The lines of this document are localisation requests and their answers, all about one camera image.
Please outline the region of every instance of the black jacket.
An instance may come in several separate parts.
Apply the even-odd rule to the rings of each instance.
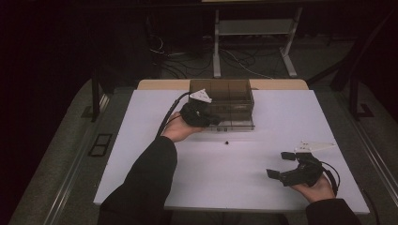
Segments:
[[[160,136],[138,157],[123,185],[103,202],[98,224],[158,224],[175,169],[176,147]],[[309,225],[360,224],[342,199],[311,203],[306,213]]]

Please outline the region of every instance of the clear plastic box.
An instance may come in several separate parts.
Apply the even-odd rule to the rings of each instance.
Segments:
[[[202,89],[206,89],[206,93],[212,98],[207,107],[208,113],[222,118],[219,125],[211,125],[207,130],[254,130],[254,100],[249,80],[191,80],[191,92]]]

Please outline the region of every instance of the black cable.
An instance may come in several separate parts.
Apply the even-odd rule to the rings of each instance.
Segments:
[[[371,196],[368,194],[368,192],[364,188],[361,187],[360,190],[362,190],[363,194],[365,194],[366,198],[369,200],[369,203],[372,206],[372,209],[375,213],[375,224],[380,225],[380,217],[378,215],[377,209],[375,208],[375,203],[373,202],[373,200],[371,199]]]
[[[185,68],[185,73],[186,73],[187,75],[191,75],[191,76],[193,76],[193,77],[199,76],[199,75],[201,75],[201,74],[203,74],[203,73],[205,73],[205,72],[212,72],[212,70],[206,70],[206,69],[207,69],[208,67],[210,67],[210,65],[211,65],[211,62],[212,62],[211,57],[209,57],[209,59],[207,60],[206,65],[203,66],[203,67],[189,67],[189,66],[187,66],[186,64],[184,64],[184,63],[182,63],[182,62],[178,62],[178,61],[166,60],[166,62],[171,63],[171,64],[176,64],[176,65],[168,65],[168,66],[170,66],[170,67],[174,67],[174,68],[175,68],[175,67],[183,67],[183,68]],[[196,73],[192,73],[192,72],[189,72],[189,69],[191,69],[191,70],[202,70],[202,71],[196,72]]]
[[[232,64],[229,63],[228,61],[226,61],[225,58],[227,58],[227,59],[229,59],[229,60],[231,60],[231,61],[234,61],[235,63],[238,63],[237,60],[235,60],[234,58],[229,58],[228,56],[224,56],[224,55],[222,55],[221,52],[220,52],[220,58],[221,58],[221,60],[223,60],[224,63],[226,63],[226,64],[227,64],[228,66],[230,66],[231,68],[243,69],[242,66],[237,67],[237,66],[235,66],[235,65],[232,65]]]
[[[186,92],[186,93],[182,94],[182,95],[173,103],[173,105],[172,105],[172,107],[170,108],[169,112],[167,112],[167,114],[164,116],[163,121],[161,122],[161,126],[159,127],[158,133],[156,134],[156,137],[157,137],[157,138],[161,135],[161,133],[163,132],[164,128],[166,127],[167,121],[168,121],[168,119],[170,118],[170,116],[172,115],[172,113],[173,113],[174,109],[176,108],[176,106],[178,105],[179,101],[180,101],[183,97],[189,95],[190,93],[191,93],[191,92]]]
[[[278,51],[271,52],[271,53],[258,54],[258,53],[260,52],[260,50],[262,49],[262,47],[264,47],[265,44],[266,44],[266,41],[263,40],[262,43],[260,44],[260,46],[258,46],[258,47],[255,49],[254,53],[249,53],[249,52],[247,52],[247,51],[242,51],[242,50],[240,50],[240,49],[238,49],[238,48],[232,48],[232,50],[234,50],[234,51],[236,51],[236,52],[239,52],[239,53],[243,53],[243,54],[249,55],[249,56],[246,57],[246,58],[241,58],[242,60],[246,60],[246,59],[249,59],[249,58],[254,58],[255,56],[257,56],[257,57],[270,56],[270,55],[273,55],[273,54],[275,54],[275,53],[280,53],[280,52],[281,52],[280,50],[278,50]]]
[[[246,60],[242,60],[242,59],[240,59],[240,58],[234,58],[234,55],[233,55],[231,52],[227,51],[227,50],[220,50],[220,57],[223,59],[223,61],[224,61],[226,64],[228,64],[229,66],[231,66],[231,67],[233,67],[233,68],[242,68],[242,67],[248,68],[248,67],[254,65],[254,63],[255,63],[255,62],[254,62],[254,63],[249,63],[249,62],[247,62]],[[235,67],[234,65],[228,63],[228,62],[224,59],[224,57],[227,58],[227,59],[229,59],[229,60],[231,60],[231,61],[233,61],[233,62],[235,62],[235,63],[240,64],[240,67]]]
[[[276,75],[277,75],[276,73],[277,73],[277,71],[278,71],[277,69],[278,69],[278,65],[279,65],[280,60],[281,60],[280,58],[277,58],[277,61],[276,61],[276,63],[275,63],[275,67],[274,67],[274,69],[273,69],[273,73],[274,73],[274,74],[273,74],[273,77],[276,77]]]
[[[167,68],[167,67],[161,67],[162,69],[164,69],[165,71],[169,72],[170,74],[173,75],[173,77],[179,79],[178,74],[174,73],[171,69]]]
[[[238,52],[238,53],[242,53],[242,54],[247,54],[247,55],[249,55],[248,57],[240,58],[239,60],[245,60],[245,61],[246,61],[246,59],[249,59],[249,58],[252,58],[252,59],[253,59],[253,63],[252,63],[252,64],[249,64],[249,63],[248,63],[249,65],[247,66],[247,68],[250,67],[250,66],[252,66],[252,65],[254,65],[254,64],[256,63],[256,58],[255,58],[255,57],[259,57],[259,58],[260,58],[260,57],[267,57],[267,56],[271,56],[271,55],[276,54],[276,53],[281,53],[280,51],[276,51],[276,52],[271,52],[271,53],[258,54],[259,49],[257,49],[254,53],[248,53],[248,52],[239,51],[239,50],[235,50],[235,51]],[[276,63],[276,66],[275,66],[275,68],[274,68],[274,71],[276,71],[276,67],[278,66],[278,64],[279,64],[279,62]]]
[[[338,186],[336,184],[336,179],[334,179],[334,176],[331,173],[331,171],[325,169],[324,167],[322,167],[322,170],[327,175],[327,177],[328,177],[328,179],[330,181],[331,188],[333,189],[334,196],[337,196],[337,192],[339,191],[339,188],[338,188]]]
[[[245,51],[242,51],[242,50],[237,50],[237,49],[233,49],[233,51],[235,51],[235,52],[237,52],[237,53],[240,53],[240,54],[248,55],[247,57],[237,58],[239,61],[244,61],[244,62],[246,62],[246,64],[248,65],[248,67],[250,67],[250,66],[252,66],[252,65],[255,64],[255,54],[251,54],[251,53],[248,53],[248,52],[245,52]],[[248,61],[247,61],[248,59],[252,59],[253,62],[252,62],[252,63],[248,62]]]
[[[165,64],[165,63],[163,63],[163,64],[164,64],[165,66],[167,66],[168,68],[172,68],[172,69],[176,70],[177,72],[179,72],[180,74],[182,74],[182,76],[183,76],[184,78],[187,79],[187,75],[185,75],[185,73],[184,73],[183,71],[181,71],[180,69],[178,69],[178,68],[176,68],[176,67],[173,67],[173,66],[171,66],[171,65]]]
[[[172,62],[189,62],[189,61],[194,61],[194,60],[201,58],[201,56],[200,56],[201,54],[198,52],[194,52],[194,51],[184,52],[182,55],[185,55],[185,54],[193,55],[193,57],[186,58],[186,59],[172,59],[172,58],[179,57],[179,55],[176,55],[175,53],[168,53],[165,56],[167,56],[168,61],[172,61]]]
[[[338,178],[338,183],[337,183],[337,188],[340,187],[340,174],[336,171],[336,169],[334,169],[334,167],[332,167],[330,164],[324,162],[324,161],[320,161],[322,164],[328,165],[329,167],[331,167],[334,172],[337,174],[337,178]]]
[[[178,115],[178,116],[174,117],[173,119],[167,121],[166,126],[167,126],[168,124],[170,124],[170,122],[172,122],[173,120],[177,119],[177,118],[180,117],[180,116],[181,116],[181,115]]]
[[[160,43],[160,47],[157,50],[153,50],[153,49],[152,50],[154,51],[154,53],[155,52],[161,53],[160,51],[162,51],[162,48],[163,48],[163,40],[160,37],[155,36],[155,35],[150,35],[150,36],[156,38],[158,40],[158,42]]]

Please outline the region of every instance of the person's right hand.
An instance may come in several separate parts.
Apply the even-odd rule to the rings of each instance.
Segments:
[[[203,127],[191,127],[182,119],[179,112],[174,112],[161,136],[167,137],[173,143],[181,142],[193,133],[203,131]]]
[[[306,184],[300,184],[292,186],[291,188],[300,192],[310,203],[336,198],[328,178],[323,174],[312,187],[308,187]]]

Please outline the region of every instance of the table surface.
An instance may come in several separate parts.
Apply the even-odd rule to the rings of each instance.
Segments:
[[[308,90],[307,83],[300,79],[250,79],[252,89],[258,90]],[[190,80],[142,80],[138,90],[188,90]]]
[[[167,90],[167,83],[180,89]],[[297,162],[282,160],[281,152],[293,152],[303,140],[336,143],[325,115],[314,92],[301,80],[285,80],[286,85],[273,80],[251,83],[258,84],[259,89],[270,83],[280,84],[273,90],[253,90],[254,131],[202,132],[178,142],[178,164],[166,208],[251,212],[305,209],[306,200],[281,182],[269,179],[266,169],[295,169]],[[174,100],[188,90],[188,84],[183,80],[140,83],[131,97],[94,203],[101,204],[123,183],[132,163],[152,142],[163,116]],[[301,89],[282,90],[287,86]],[[338,144],[314,152],[314,156],[339,171],[342,182],[338,196],[354,212],[369,213]]]

